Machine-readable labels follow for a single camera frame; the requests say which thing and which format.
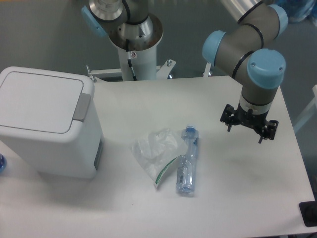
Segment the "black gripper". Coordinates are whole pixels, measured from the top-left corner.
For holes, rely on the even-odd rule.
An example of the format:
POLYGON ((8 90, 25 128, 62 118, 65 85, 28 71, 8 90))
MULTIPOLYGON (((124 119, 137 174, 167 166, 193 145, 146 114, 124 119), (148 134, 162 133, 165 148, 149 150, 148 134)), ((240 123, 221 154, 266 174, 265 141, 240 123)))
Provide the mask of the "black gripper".
POLYGON ((238 104, 238 108, 235 110, 233 106, 227 104, 220 117, 220 121, 225 123, 227 131, 230 131, 232 126, 238 125, 238 123, 254 129, 260 136, 258 144, 261 144, 263 140, 274 140, 279 124, 277 120, 266 121, 267 114, 268 112, 258 115, 253 112, 249 113, 240 104, 238 104))

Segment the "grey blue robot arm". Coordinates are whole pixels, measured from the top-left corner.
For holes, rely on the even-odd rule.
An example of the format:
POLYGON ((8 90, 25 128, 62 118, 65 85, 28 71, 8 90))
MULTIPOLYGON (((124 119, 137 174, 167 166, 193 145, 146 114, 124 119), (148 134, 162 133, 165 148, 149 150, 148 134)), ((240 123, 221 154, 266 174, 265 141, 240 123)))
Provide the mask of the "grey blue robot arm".
MULTIPOLYGON (((287 27, 285 10, 261 0, 224 0, 238 23, 233 33, 212 32, 202 48, 204 59, 242 85, 238 107, 227 105, 220 121, 228 128, 253 129, 261 140, 275 138, 278 121, 267 120, 272 101, 283 81, 286 61, 266 48, 287 27)), ((146 0, 91 0, 81 14, 98 36, 108 36, 117 48, 125 81, 158 79, 157 45, 161 21, 149 12, 146 0)))

